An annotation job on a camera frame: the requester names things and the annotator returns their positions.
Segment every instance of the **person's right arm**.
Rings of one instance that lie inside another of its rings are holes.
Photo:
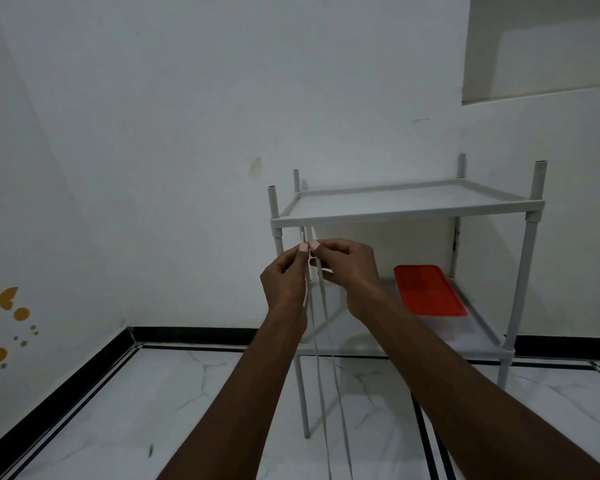
[[[600,480],[600,464],[486,379],[385,291],[373,249],[321,239],[312,255],[384,349],[467,480]]]

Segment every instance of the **hand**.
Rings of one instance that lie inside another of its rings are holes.
[[[280,254],[260,275],[269,311],[298,316],[303,311],[306,283],[304,271],[309,245],[303,242]]]
[[[362,320],[365,301],[389,298],[376,266],[374,250],[361,242],[344,239],[319,239],[310,243],[311,254],[322,262],[324,279],[347,291],[347,306],[353,316]],[[316,266],[315,259],[310,261]]]

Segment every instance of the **white shoelace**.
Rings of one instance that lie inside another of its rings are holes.
[[[312,228],[312,233],[313,233],[313,238],[317,239],[316,234],[315,234],[315,229],[313,229],[313,228]],[[301,232],[301,241],[302,242],[306,241],[304,232]],[[349,435],[347,434],[347,423],[344,418],[344,409],[342,407],[342,395],[340,393],[340,385],[338,384],[338,375],[336,372],[336,362],[335,362],[335,357],[333,356],[333,344],[331,343],[331,331],[329,330],[329,318],[328,318],[329,316],[327,314],[327,296],[326,296],[326,290],[325,290],[325,286],[324,286],[324,274],[322,272],[322,262],[320,261],[320,259],[318,259],[316,257],[315,263],[316,263],[316,268],[318,270],[318,283],[320,286],[320,295],[322,297],[322,311],[324,313],[324,323],[325,323],[325,327],[327,329],[327,338],[329,340],[329,349],[331,351],[331,366],[333,368],[333,380],[336,385],[336,392],[338,394],[338,404],[340,406],[340,419],[342,422],[342,437],[344,439],[344,449],[347,454],[347,464],[349,466],[349,476],[350,476],[351,480],[353,480],[353,468],[351,466],[351,450],[349,448]],[[311,323],[312,323],[313,332],[314,332],[313,333],[313,346],[315,349],[315,362],[316,362],[317,372],[318,372],[318,393],[320,395],[320,410],[322,413],[322,430],[324,432],[324,443],[327,448],[327,467],[328,467],[328,471],[329,471],[329,480],[331,480],[331,461],[330,461],[330,455],[329,455],[329,441],[327,439],[327,418],[326,418],[326,409],[325,409],[325,405],[324,405],[324,391],[322,389],[322,379],[320,378],[320,357],[318,355],[317,334],[315,333],[315,318],[314,318],[314,314],[313,314],[313,298],[312,298],[312,293],[311,293],[311,288],[310,288],[311,277],[309,275],[309,268],[306,269],[305,280],[306,280],[306,297],[307,297],[306,301],[307,301],[307,305],[309,307],[309,311],[311,313]]]

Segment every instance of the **person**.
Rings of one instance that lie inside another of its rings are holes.
[[[351,314],[384,349],[468,480],[600,480],[597,461],[485,378],[384,290],[371,247],[343,239],[321,239],[310,247],[332,270],[324,278],[344,288]],[[256,478],[307,325],[309,254],[302,243],[260,276],[269,312],[159,480]]]

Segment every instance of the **white tile floor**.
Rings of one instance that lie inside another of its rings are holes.
[[[206,411],[240,353],[138,350],[17,475],[18,480],[152,480]],[[321,370],[334,479],[349,477],[328,359]],[[600,372],[520,360],[507,390],[600,461]],[[556,361],[590,367],[579,361]],[[388,360],[337,358],[354,476],[461,479],[426,416],[421,437],[409,390]],[[315,358],[302,358],[312,437],[303,437],[291,368],[265,446],[259,479],[327,478]],[[477,365],[494,379],[497,368]],[[431,448],[430,462],[425,450]]]

